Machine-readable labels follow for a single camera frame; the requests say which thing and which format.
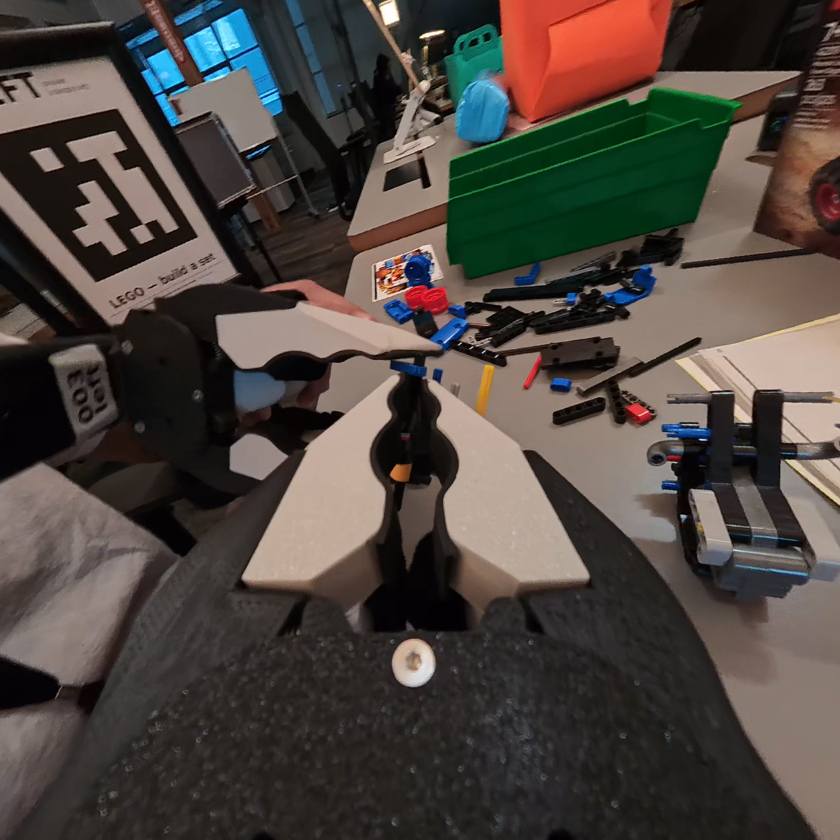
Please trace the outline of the white instruction booklet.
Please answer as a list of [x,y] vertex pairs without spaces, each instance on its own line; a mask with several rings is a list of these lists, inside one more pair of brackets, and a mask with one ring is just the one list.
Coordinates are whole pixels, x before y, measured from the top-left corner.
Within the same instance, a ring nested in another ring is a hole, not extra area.
[[828,404],[786,404],[782,438],[819,443],[838,438],[839,316],[837,314],[758,338],[700,350],[677,364],[702,389],[732,391],[735,416],[751,419],[753,393],[831,392]]

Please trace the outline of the orange plastic bin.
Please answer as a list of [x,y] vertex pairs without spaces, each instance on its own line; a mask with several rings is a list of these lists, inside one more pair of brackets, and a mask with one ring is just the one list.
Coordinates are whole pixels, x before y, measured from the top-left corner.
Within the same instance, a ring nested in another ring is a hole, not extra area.
[[503,69],[531,123],[653,78],[670,1],[500,1]]

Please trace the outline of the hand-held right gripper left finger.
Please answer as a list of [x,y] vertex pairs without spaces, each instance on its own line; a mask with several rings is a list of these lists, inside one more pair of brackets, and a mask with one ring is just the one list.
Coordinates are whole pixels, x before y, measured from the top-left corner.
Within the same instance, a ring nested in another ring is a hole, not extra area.
[[248,588],[297,592],[351,608],[382,582],[375,537],[385,487],[371,453],[392,420],[396,375],[310,443],[242,575]]

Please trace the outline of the green plastic bin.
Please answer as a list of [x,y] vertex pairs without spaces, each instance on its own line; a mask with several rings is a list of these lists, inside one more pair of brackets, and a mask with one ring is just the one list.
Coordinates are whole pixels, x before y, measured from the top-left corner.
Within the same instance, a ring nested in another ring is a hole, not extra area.
[[449,264],[475,279],[695,222],[740,108],[655,87],[453,158]]

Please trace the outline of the person's left hand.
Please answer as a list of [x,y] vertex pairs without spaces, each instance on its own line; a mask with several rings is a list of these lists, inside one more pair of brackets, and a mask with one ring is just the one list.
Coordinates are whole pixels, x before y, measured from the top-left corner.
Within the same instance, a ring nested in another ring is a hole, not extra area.
[[357,319],[376,322],[376,319],[362,308],[354,305],[341,295],[320,286],[310,279],[277,283],[262,290],[264,293],[299,295],[312,306],[346,314]]

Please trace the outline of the long black lego axle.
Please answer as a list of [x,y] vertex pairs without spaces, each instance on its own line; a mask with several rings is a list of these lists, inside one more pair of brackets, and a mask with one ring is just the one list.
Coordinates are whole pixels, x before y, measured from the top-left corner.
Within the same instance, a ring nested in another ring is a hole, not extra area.
[[788,259],[797,256],[810,256],[816,253],[817,251],[813,248],[789,248],[786,250],[775,250],[750,255],[735,255],[713,259],[682,261],[679,267],[683,270],[688,270],[718,266],[732,266],[773,259]]

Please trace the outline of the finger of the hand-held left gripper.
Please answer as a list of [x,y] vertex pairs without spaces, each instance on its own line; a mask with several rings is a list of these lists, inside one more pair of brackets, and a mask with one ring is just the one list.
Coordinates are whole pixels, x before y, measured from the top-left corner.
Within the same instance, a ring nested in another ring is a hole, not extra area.
[[399,361],[444,351],[414,332],[305,302],[289,309],[220,314],[215,327],[218,346],[241,371],[268,372],[275,363],[297,359]]

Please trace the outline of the grey black lego chassis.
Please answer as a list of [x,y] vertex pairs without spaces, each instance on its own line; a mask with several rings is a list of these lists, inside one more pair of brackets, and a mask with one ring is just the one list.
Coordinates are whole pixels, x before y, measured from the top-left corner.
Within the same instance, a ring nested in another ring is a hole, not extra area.
[[838,439],[783,439],[787,404],[826,404],[832,392],[757,390],[751,421],[735,417],[734,392],[668,394],[669,405],[702,405],[705,426],[664,424],[650,446],[651,466],[669,465],[661,488],[676,498],[684,556],[691,570],[742,602],[782,599],[809,581],[838,578],[838,540],[810,501],[781,488],[786,461],[838,457]]

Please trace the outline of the dark framed screen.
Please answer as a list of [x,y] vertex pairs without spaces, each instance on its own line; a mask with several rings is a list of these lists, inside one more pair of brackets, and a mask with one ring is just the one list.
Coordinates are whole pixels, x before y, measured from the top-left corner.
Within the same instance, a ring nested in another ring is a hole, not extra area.
[[174,131],[217,208],[227,215],[242,211],[256,181],[222,120],[207,112],[180,123]]

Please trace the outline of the black digital timer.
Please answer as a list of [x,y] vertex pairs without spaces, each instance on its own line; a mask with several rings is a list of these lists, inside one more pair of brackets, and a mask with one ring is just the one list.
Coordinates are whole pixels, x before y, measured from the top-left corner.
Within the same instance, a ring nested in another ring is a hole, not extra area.
[[757,151],[775,153],[781,145],[784,129],[795,110],[797,92],[793,87],[785,88],[773,95],[764,113],[759,133]]

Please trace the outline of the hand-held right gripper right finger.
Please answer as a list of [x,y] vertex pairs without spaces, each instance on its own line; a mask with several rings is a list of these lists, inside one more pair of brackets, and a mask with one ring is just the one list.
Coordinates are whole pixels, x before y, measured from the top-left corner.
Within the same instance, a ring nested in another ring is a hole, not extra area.
[[590,573],[513,439],[431,382],[435,513],[444,528],[450,586],[483,613],[493,601],[589,583]]

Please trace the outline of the white desk stand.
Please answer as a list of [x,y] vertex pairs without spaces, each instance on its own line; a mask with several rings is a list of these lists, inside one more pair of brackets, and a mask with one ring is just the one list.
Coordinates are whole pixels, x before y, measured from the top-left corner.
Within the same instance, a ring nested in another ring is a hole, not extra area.
[[423,131],[443,121],[438,111],[432,110],[431,105],[428,107],[425,105],[431,87],[431,80],[424,78],[413,89],[397,126],[393,146],[383,154],[385,164],[399,161],[410,154],[423,152],[435,144],[434,137],[423,135]]

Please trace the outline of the black yellow lego assembly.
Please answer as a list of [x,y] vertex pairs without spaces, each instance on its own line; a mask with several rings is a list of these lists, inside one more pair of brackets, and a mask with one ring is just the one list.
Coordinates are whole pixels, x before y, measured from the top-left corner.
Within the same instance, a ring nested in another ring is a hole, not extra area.
[[424,357],[412,363],[393,360],[400,375],[389,404],[395,416],[385,431],[384,469],[391,481],[395,510],[403,506],[408,487],[427,487],[433,471],[431,416],[426,401],[427,368]]

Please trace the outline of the pile of loose lego pieces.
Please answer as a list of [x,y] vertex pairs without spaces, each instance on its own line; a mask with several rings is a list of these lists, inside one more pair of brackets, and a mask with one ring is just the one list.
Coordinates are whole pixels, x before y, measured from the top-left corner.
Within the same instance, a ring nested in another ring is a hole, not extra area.
[[510,342],[527,333],[556,338],[562,333],[593,327],[608,327],[629,319],[628,308],[646,299],[655,289],[656,266],[673,266],[682,256],[684,238],[678,227],[665,233],[648,234],[637,248],[620,256],[610,252],[537,285],[541,264],[532,265],[529,273],[516,276],[512,287],[491,289],[478,301],[457,303],[451,300],[445,313],[437,316],[424,309],[413,311],[404,293],[381,303],[384,313],[398,324],[412,322],[417,332],[451,354],[461,354],[496,369],[505,367],[517,355],[537,357],[522,387],[528,390],[541,371],[588,370],[603,373],[600,380],[591,378],[581,394],[605,391],[606,398],[596,398],[554,415],[558,425],[602,412],[608,406],[616,424],[631,417],[635,424],[645,424],[656,415],[636,397],[621,391],[618,384],[626,377],[636,377],[696,348],[701,339],[690,339],[651,360],[622,359],[621,348],[611,337],[555,340],[509,349]]

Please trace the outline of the colourful sticker sheet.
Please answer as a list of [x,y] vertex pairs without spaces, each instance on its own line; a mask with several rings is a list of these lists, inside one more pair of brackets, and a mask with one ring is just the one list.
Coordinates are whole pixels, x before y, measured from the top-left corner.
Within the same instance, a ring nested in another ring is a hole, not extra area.
[[431,245],[423,245],[394,257],[375,262],[371,266],[371,291],[373,302],[404,293],[410,286],[405,277],[405,265],[414,256],[423,256],[429,263],[429,277],[432,284],[443,279],[444,275]]

